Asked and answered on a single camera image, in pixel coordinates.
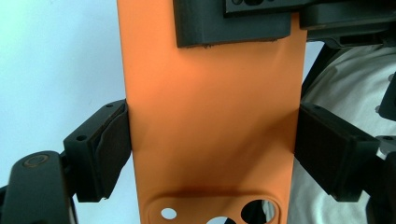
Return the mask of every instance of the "orange plastic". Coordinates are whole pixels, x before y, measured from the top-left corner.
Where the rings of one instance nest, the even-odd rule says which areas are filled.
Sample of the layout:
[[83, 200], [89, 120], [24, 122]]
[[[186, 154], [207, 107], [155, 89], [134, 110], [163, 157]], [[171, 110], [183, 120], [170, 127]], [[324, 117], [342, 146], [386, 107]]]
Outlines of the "orange plastic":
[[178, 49], [172, 2], [118, 2], [141, 223], [245, 223], [257, 199], [286, 223], [306, 33]]

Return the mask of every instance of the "white fabric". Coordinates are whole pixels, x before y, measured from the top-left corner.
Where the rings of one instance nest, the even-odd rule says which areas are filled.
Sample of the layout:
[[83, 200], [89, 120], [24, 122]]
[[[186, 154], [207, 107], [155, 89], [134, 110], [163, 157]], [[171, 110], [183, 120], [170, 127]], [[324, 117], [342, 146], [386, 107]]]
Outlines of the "white fabric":
[[[396, 122], [375, 112], [395, 71], [396, 48], [350, 49], [323, 70], [304, 101], [327, 108], [372, 136], [395, 135]], [[289, 224], [367, 223], [365, 192], [358, 203], [338, 203], [297, 160], [293, 169]]]

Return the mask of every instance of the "circular hole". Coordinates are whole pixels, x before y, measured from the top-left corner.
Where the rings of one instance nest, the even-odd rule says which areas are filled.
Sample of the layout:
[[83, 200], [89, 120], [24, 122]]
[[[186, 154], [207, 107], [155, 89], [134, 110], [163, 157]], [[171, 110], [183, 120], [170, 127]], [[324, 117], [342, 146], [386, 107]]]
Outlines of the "circular hole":
[[247, 224], [262, 224], [271, 221], [275, 216], [274, 205], [266, 200], [255, 200], [244, 206], [241, 218]]
[[206, 224], [236, 224], [236, 222], [229, 217], [214, 217], [206, 222]]
[[385, 140], [389, 140], [389, 141], [390, 141], [390, 140], [393, 140], [393, 138], [390, 137], [390, 136], [383, 136], [382, 138], [385, 139]]
[[233, 0], [234, 5], [241, 5], [242, 2], [243, 0]]
[[85, 135], [80, 135], [76, 138], [78, 141], [84, 141], [85, 139], [87, 139], [87, 136]]
[[34, 168], [37, 167], [39, 164], [46, 162], [49, 159], [47, 155], [37, 155], [29, 158], [27, 161], [23, 163], [23, 166]]
[[245, 0], [245, 3], [248, 6], [258, 6], [259, 4], [261, 4], [264, 0]]
[[177, 216], [177, 212], [175, 211], [175, 209], [173, 208], [164, 208], [161, 211], [161, 215], [163, 216], [163, 218], [168, 219], [168, 220], [172, 220], [175, 219]]

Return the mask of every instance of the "white background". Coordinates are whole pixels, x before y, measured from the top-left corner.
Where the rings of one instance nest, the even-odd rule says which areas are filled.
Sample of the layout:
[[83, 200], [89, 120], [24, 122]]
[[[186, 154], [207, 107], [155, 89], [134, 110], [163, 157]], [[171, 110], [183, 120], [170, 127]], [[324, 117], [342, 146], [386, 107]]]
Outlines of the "white background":
[[[320, 44], [307, 45], [309, 67]], [[0, 187], [12, 165], [125, 98], [116, 1], [0, 1]], [[139, 223], [132, 160], [111, 198], [77, 203], [80, 223]]]

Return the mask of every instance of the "black plastic bracket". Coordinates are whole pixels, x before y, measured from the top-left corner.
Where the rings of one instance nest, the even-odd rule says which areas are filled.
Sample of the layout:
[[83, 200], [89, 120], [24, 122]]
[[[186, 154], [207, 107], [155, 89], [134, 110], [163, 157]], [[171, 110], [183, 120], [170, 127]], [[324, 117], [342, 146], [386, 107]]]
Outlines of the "black plastic bracket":
[[366, 206], [368, 223], [396, 223], [396, 152], [390, 152], [384, 161], [378, 160], [365, 171], [368, 176], [376, 176], [365, 183], [371, 185], [368, 193], [372, 196]]
[[14, 164], [6, 188], [1, 224], [77, 223], [57, 152], [42, 151]]
[[379, 141], [323, 107], [301, 104], [295, 157], [338, 202], [361, 196], [361, 169], [376, 157]]
[[396, 121], [396, 78], [390, 82], [384, 98], [382, 98], [381, 105], [379, 106], [378, 114], [384, 119]]
[[221, 0], [174, 0], [177, 46], [273, 41], [290, 35], [290, 12], [225, 18]]
[[300, 26], [308, 31], [308, 41], [323, 41], [333, 49], [366, 45], [393, 47], [395, 10], [392, 1], [327, 1], [304, 7], [300, 12]]
[[6, 198], [7, 186], [0, 188], [0, 223], [1, 216], [3, 215], [4, 200]]
[[131, 155], [124, 100], [103, 106], [64, 139], [79, 202], [99, 202], [113, 191]]
[[236, 17], [258, 13], [292, 12], [319, 0], [223, 0], [224, 16]]

